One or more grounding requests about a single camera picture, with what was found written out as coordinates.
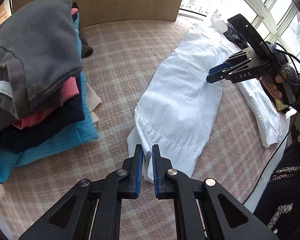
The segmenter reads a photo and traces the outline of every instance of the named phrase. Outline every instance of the ribbed cuff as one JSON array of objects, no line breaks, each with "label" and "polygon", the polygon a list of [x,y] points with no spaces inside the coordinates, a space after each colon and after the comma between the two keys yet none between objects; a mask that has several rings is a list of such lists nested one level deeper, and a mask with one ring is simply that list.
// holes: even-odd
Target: ribbed cuff
[{"label": "ribbed cuff", "polygon": [[95,93],[95,91],[87,84],[87,97],[86,104],[88,105],[89,111],[93,111],[102,101]]},{"label": "ribbed cuff", "polygon": [[97,123],[99,121],[99,117],[97,117],[95,112],[90,112],[90,115],[93,123]]}]

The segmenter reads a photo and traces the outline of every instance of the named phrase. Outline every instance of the black jacket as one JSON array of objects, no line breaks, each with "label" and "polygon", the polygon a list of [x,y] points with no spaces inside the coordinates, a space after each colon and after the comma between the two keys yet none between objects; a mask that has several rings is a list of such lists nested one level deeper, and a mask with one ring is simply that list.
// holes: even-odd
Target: black jacket
[{"label": "black jacket", "polygon": [[[300,98],[293,107],[300,113]],[[285,149],[254,214],[280,240],[300,240],[300,135]]]}]

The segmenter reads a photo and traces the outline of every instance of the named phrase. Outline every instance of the metal screw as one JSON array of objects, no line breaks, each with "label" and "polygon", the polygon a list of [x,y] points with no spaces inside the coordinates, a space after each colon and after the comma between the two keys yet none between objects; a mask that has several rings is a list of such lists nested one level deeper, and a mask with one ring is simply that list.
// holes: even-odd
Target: metal screw
[{"label": "metal screw", "polygon": [[118,175],[119,176],[123,176],[123,175],[126,175],[127,174],[127,171],[125,169],[120,169],[117,171]]},{"label": "metal screw", "polygon": [[88,179],[82,179],[80,180],[80,183],[81,183],[81,187],[85,187],[89,185],[90,181]]},{"label": "metal screw", "polygon": [[214,179],[206,179],[206,184],[208,186],[214,186],[216,184],[216,181]]},{"label": "metal screw", "polygon": [[168,169],[167,172],[168,172],[168,174],[171,175],[171,176],[176,175],[176,174],[178,173],[178,171],[175,170],[175,169]]}]

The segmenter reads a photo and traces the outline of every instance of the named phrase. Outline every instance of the stitching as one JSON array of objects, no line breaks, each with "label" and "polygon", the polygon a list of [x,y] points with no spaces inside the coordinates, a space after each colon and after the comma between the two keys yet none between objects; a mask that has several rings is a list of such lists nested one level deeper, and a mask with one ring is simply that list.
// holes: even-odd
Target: stitching
[{"label": "stitching", "polygon": [[177,143],[175,143],[175,142],[172,141],[171,139],[165,137],[162,133],[160,133],[159,131],[157,131],[156,129],[154,129],[154,128],[153,128],[153,127],[152,127],[152,126],[151,126],[151,125],[150,125],[150,124],[149,124],[142,116],[141,116],[140,118],[142,118],[142,119],[146,122],[146,124],[147,124],[152,130],[154,130],[155,132],[157,132],[158,134],[160,134],[162,137],[166,138],[168,141],[174,143],[175,145],[179,146],[180,148],[186,150],[187,152],[190,152],[189,150],[183,148],[181,145],[178,145]]},{"label": "stitching", "polygon": [[28,157],[25,157],[25,158],[18,159],[17,162],[16,162],[16,165],[18,165],[17,167],[19,167],[19,166],[23,166],[23,165],[29,163],[28,161],[25,161],[26,159],[31,159],[31,160],[33,160],[33,159],[35,159],[35,160],[43,159],[43,158],[39,158],[39,159],[36,158],[37,156],[40,156],[40,155],[47,155],[47,154],[49,154],[49,156],[52,156],[52,155],[61,153],[64,150],[73,149],[73,148],[78,147],[78,146],[80,146],[82,144],[82,143],[80,144],[80,142],[79,142],[79,144],[77,145],[77,143],[76,143],[77,141],[81,141],[81,140],[80,139],[75,140],[75,141],[72,142],[71,145],[69,145],[69,143],[62,144],[61,146],[68,145],[67,147],[62,148],[62,149],[58,148],[58,149],[52,150],[50,152],[44,152],[44,153],[41,153],[41,154],[31,155],[31,156],[28,156]]},{"label": "stitching", "polygon": [[77,129],[77,132],[78,132],[78,134],[79,134],[80,142],[81,142],[81,144],[83,144],[82,139],[81,139],[81,136],[80,136],[79,128],[78,128],[78,126],[77,126],[77,123],[75,123],[74,125],[75,125],[75,127],[76,127],[76,129]]}]

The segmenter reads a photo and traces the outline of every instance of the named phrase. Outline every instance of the yellow patterned fabric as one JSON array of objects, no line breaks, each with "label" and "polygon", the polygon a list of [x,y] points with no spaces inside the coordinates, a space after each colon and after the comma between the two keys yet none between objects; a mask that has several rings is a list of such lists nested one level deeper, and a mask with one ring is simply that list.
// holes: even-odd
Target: yellow patterned fabric
[{"label": "yellow patterned fabric", "polygon": [[277,111],[282,111],[284,109],[289,109],[288,105],[283,104],[281,101],[274,99],[275,107],[277,108]]}]

